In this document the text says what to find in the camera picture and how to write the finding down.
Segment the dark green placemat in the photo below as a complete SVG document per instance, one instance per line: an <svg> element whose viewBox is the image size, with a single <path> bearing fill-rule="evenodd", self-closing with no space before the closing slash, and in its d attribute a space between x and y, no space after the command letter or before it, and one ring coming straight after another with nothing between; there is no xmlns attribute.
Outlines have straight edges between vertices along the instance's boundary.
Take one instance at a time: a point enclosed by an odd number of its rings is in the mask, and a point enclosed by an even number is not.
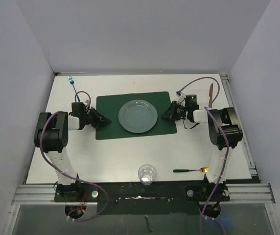
<svg viewBox="0 0 280 235"><path fill-rule="evenodd" d="M128 101L136 99L151 103L158 113L157 123L145 133L129 132L121 126L118 120L118 113L121 107ZM95 138L97 140L111 140L176 134L175 121L161 118L161 115L169 108L170 104L169 92L167 91L99 96L96 98L96 110L110 119L111 123L97 128Z"/></svg>

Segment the grey-blue round plate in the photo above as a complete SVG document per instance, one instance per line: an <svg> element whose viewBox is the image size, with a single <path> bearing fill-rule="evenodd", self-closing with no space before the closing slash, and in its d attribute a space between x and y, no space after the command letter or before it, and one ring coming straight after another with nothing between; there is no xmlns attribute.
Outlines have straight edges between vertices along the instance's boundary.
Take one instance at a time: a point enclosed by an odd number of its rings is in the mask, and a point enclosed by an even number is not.
<svg viewBox="0 0 280 235"><path fill-rule="evenodd" d="M141 134L151 130L158 120L156 108L145 100L131 100L118 112L120 125L128 132Z"/></svg>

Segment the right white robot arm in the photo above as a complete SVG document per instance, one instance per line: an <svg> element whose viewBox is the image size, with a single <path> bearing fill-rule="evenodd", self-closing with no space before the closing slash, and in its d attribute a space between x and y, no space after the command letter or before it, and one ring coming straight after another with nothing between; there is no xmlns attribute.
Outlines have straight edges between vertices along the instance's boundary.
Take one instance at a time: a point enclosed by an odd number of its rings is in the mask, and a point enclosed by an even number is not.
<svg viewBox="0 0 280 235"><path fill-rule="evenodd" d="M223 109L200 108L198 104L186 106L173 101L163 119L189 120L196 124L207 124L209 139L214 146L209 170L205 174L208 184L202 186L201 194L213 200L219 194L218 186L226 181L226 169L233 150L243 138L239 119L232 107Z"/></svg>

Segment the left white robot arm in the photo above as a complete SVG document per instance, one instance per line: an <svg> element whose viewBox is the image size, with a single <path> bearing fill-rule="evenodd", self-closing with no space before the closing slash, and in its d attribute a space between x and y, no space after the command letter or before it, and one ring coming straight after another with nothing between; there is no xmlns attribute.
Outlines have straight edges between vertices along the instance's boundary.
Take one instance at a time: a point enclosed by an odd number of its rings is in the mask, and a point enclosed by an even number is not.
<svg viewBox="0 0 280 235"><path fill-rule="evenodd" d="M97 129L110 123L110 119L85 102L73 102L70 113L58 111L54 114L39 114L34 144L57 174L57 194L72 201L78 201L83 195L82 181L74 170L66 149L69 130L82 130L88 125Z"/></svg>

